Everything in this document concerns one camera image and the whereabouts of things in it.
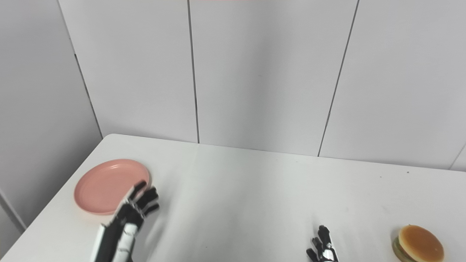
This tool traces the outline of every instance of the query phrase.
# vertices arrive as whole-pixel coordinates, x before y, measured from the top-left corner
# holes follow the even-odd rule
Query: panel seam
[[[463,145],[463,147],[462,147],[461,150],[459,151],[458,155],[456,155],[455,160],[453,160],[452,164],[451,164],[450,167],[448,168],[449,170],[453,167],[453,165],[455,164],[455,162],[458,160],[459,156],[461,155],[461,153],[463,152],[463,150],[465,149],[465,147],[466,147],[466,143]]]
[[[13,206],[10,204],[10,202],[7,200],[5,197],[4,193],[0,190],[0,207],[3,208],[5,213],[7,214],[8,218],[11,220],[13,225],[18,229],[20,233],[24,233],[26,230],[27,226],[24,223],[23,219],[18,215],[18,213],[15,211]]]
[[[194,48],[192,44],[192,26],[191,26],[191,4],[190,0],[186,0],[188,3],[188,24],[189,24],[189,40],[191,44],[191,66],[192,66],[192,83],[194,88],[194,109],[196,112],[196,132],[198,135],[198,144],[200,143],[199,140],[199,117],[198,117],[198,96],[196,91],[196,71],[194,69]]]
[[[353,31],[354,21],[356,19],[356,13],[357,13],[357,8],[358,7],[359,7],[359,0],[357,0],[356,8],[354,10],[353,20],[351,21],[351,27],[349,28],[350,32],[348,34],[348,39],[346,40],[346,46],[345,46],[345,51],[343,52],[342,63],[340,64],[340,70],[338,71],[338,77],[336,78],[335,89],[333,90],[332,101],[330,102],[329,114],[327,115],[327,121],[325,122],[325,127],[323,129],[322,140],[321,140],[321,144],[319,146],[319,152],[317,153],[318,157],[320,156],[320,153],[321,153],[321,150],[322,150],[323,140],[324,140],[324,137],[325,137],[325,132],[327,131],[327,126],[329,125],[330,114],[332,112],[333,102],[335,100],[336,89],[338,87],[338,82],[340,81],[340,76],[342,74],[343,63],[345,62],[346,51],[348,50],[348,45],[349,45],[349,41],[350,41],[350,38],[351,38],[351,32]]]
[[[84,84],[84,89],[86,90],[86,95],[88,96],[89,104],[92,109],[92,114],[94,114],[94,119],[96,121],[97,128],[99,129],[100,137],[101,139],[103,139],[102,130],[100,129],[99,121],[97,120],[96,111],[94,110],[94,105],[92,104],[92,101],[90,99],[89,90],[87,88],[86,81],[84,80],[84,76],[82,75],[81,66],[79,65],[78,56],[76,54],[75,54],[75,59],[76,59],[76,64],[78,65],[79,74],[81,75],[82,83]]]

